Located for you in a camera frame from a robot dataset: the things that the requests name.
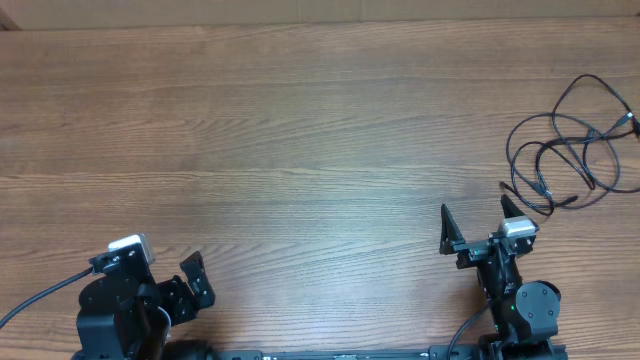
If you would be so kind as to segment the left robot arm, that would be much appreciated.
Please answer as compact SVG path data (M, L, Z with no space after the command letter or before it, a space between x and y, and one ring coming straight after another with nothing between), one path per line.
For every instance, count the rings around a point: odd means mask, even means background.
M101 277L79 295L76 327L81 349L75 359L216 358L205 341L169 339L172 327L194 320L215 303L200 252L180 263L186 280L175 275L160 283L140 244L98 255L90 264Z

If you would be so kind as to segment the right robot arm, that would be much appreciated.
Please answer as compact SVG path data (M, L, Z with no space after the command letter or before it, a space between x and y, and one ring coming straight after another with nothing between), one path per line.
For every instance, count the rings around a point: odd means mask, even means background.
M449 208L441 207L442 231L439 252L455 255L459 269L474 268L486 304L456 331L450 343L436 351L450 359L566 360L564 345L552 343L558 334L561 292L548 281L522 280L516 260L533 250L538 224L507 196L500 199L504 219L487 239L464 239ZM461 335L484 313L492 316L495 331L481 336L477 344L459 344Z

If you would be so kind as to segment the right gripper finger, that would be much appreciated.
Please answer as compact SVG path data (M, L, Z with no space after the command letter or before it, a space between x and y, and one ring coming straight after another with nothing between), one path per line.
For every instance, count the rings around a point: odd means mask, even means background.
M467 251L466 240L446 204L441 205L441 222L439 252L442 255L452 255Z
M500 204L505 219L524 216L524 212L506 194L501 196Z

